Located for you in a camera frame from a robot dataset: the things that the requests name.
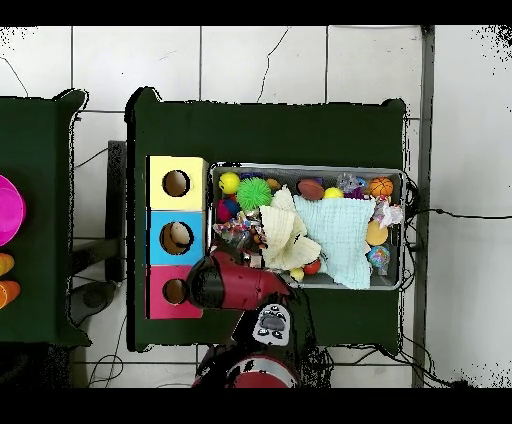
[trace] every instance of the orange toy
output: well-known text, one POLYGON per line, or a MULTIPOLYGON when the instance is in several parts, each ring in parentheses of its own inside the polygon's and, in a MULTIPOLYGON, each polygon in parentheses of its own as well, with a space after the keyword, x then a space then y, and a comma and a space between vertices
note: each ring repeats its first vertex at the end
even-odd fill
POLYGON ((20 294, 20 285, 16 281, 0 281, 0 309, 12 302, 20 294))
POLYGON ((391 196, 393 183, 389 178, 377 177, 370 181, 370 194, 373 197, 391 196))
POLYGON ((0 253, 0 275, 7 274, 14 266, 14 259, 11 255, 0 253))

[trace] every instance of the white cloth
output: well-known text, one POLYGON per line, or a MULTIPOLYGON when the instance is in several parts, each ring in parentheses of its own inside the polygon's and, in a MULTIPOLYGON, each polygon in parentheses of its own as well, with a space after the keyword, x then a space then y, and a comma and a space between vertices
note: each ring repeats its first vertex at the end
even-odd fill
POLYGON ((276 192, 270 206, 260 206, 260 213, 268 246, 262 251, 265 267, 290 270, 318 258, 320 245, 306 237, 306 226, 286 185, 276 192))

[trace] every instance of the green spiky ball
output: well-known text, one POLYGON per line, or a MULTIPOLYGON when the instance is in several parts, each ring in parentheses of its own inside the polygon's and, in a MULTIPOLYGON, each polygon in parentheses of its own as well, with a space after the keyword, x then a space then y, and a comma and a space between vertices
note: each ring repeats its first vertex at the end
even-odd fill
POLYGON ((272 192, 265 180, 246 178, 240 181, 236 200, 244 211, 250 211, 263 205, 270 205, 272 192))

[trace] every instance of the shape sorter box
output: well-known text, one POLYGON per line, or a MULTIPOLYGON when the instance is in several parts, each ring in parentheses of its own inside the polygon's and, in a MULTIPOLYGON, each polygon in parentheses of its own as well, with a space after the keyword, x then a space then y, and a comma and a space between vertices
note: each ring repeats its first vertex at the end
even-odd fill
POLYGON ((208 164, 202 158, 148 156, 151 210, 203 211, 208 164))
POLYGON ((149 265, 192 266, 204 256, 206 213, 151 211, 149 217, 149 265), (168 228, 175 223, 186 228, 190 241, 186 247, 176 249, 178 253, 172 254, 163 245, 168 246, 167 242, 172 241, 168 228))
POLYGON ((150 266, 147 270, 149 280, 149 311, 146 317, 149 319, 173 319, 173 318, 201 318, 203 311, 196 308, 188 300, 172 305, 164 297, 164 286, 169 280, 180 279, 185 281, 192 267, 183 266, 150 266))

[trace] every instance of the yellow ball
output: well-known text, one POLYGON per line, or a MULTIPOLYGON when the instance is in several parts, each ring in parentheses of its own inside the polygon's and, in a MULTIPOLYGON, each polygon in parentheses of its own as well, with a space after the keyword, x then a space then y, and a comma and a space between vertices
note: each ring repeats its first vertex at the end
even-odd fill
POLYGON ((219 187, 224 194, 234 194, 240 185, 240 178, 234 172, 225 172, 220 176, 219 187))
POLYGON ((387 227, 380 228, 380 223, 371 221, 368 224, 368 231, 366 232, 366 243, 371 246, 380 246, 388 239, 387 227))
POLYGON ((297 283, 300 283, 304 278, 304 271, 302 268, 290 269, 290 277, 292 277, 297 283))
POLYGON ((325 190, 324 199, 333 199, 336 197, 343 197, 343 191, 341 191, 338 187, 329 187, 325 190))

